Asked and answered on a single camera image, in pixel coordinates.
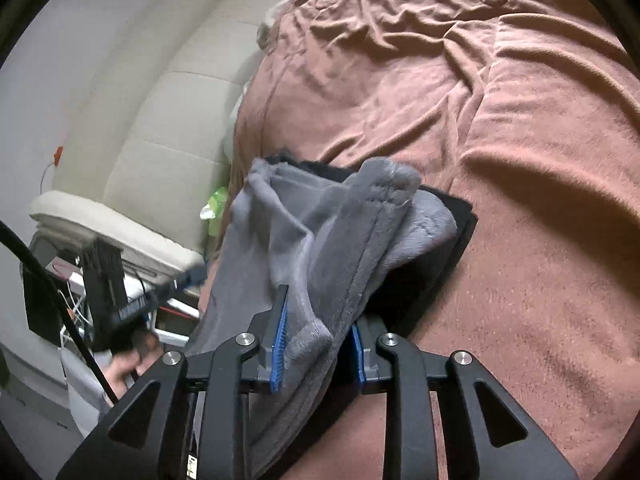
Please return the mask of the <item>person's left hand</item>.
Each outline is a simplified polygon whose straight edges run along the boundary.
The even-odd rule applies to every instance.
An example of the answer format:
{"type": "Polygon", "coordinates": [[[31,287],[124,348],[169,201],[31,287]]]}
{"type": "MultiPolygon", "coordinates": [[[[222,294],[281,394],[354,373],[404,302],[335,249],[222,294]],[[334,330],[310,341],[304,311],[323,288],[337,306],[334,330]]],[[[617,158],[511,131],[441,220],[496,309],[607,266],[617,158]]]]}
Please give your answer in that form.
{"type": "Polygon", "coordinates": [[[103,371],[116,398],[120,399],[129,389],[132,373],[142,376],[163,353],[163,346],[154,333],[147,333],[136,348],[116,353],[103,371]]]}

